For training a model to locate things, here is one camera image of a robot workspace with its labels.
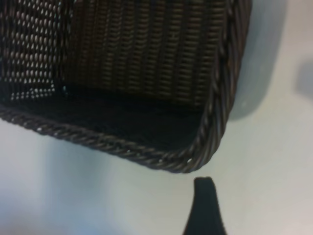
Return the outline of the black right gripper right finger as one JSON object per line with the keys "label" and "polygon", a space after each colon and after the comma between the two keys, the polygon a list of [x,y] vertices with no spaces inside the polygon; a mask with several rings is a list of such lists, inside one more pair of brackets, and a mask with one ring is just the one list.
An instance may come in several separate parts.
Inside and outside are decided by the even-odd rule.
{"label": "black right gripper right finger", "polygon": [[226,230],[221,216],[217,190],[211,177],[208,180],[209,193],[209,231],[210,235],[226,235]]}

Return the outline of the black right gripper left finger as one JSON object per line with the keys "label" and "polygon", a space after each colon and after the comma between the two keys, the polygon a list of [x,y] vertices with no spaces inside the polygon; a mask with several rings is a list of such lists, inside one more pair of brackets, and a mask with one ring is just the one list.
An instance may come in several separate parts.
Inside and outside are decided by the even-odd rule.
{"label": "black right gripper left finger", "polygon": [[202,209],[201,209],[201,200],[202,197],[202,181],[203,177],[197,177],[194,179],[194,197],[189,213],[189,217],[184,229],[184,235],[201,235],[202,231]]}

